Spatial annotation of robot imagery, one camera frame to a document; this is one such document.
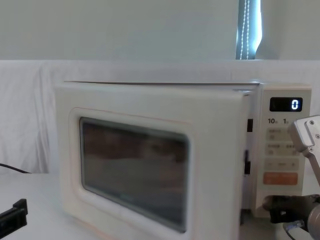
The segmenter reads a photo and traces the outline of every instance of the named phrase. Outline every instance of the microwave door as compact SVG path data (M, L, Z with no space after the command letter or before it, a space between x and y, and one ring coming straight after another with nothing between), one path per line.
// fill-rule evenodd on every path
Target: microwave door
M243 92L83 82L55 92L68 213L121 240L126 228L163 240L237 239Z

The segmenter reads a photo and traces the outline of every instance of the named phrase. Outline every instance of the control panel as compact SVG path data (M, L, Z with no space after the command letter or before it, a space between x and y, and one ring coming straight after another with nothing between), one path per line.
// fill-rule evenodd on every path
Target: control panel
M254 155L251 211L256 217L267 217L262 209L266 196L302 194L305 157L296 151L288 126L310 115L311 88L262 84L258 95L260 104L256 108L251 146Z

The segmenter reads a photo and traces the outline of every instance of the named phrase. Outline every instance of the button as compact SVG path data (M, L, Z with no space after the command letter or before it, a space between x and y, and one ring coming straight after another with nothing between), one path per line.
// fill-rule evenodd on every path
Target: button
M298 171L299 158L271 158L264 160L264 169L267 171Z
M288 129L285 127L270 127L266 130L268 141L291 141Z
M273 143L265 144L265 154L267 156L299 156L294 144L289 143Z
M297 185L298 173L296 172L265 172L263 174L265 185Z

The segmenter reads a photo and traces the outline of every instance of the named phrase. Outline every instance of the black cable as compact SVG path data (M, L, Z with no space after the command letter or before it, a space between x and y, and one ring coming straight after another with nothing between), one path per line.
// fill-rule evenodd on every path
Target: black cable
M15 168L13 166L9 166L9 165L3 164L3 163L0 163L0 167L4 167L4 168L11 169L11 170L15 170L15 171L17 171L19 173L23 173L23 174L30 174L31 173L31 172L23 171L23 170L21 170L19 168Z

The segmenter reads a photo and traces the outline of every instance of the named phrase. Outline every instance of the digital display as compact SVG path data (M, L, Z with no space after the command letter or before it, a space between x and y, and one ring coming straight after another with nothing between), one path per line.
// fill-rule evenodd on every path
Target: digital display
M302 97L272 97L270 99L271 112L301 112Z

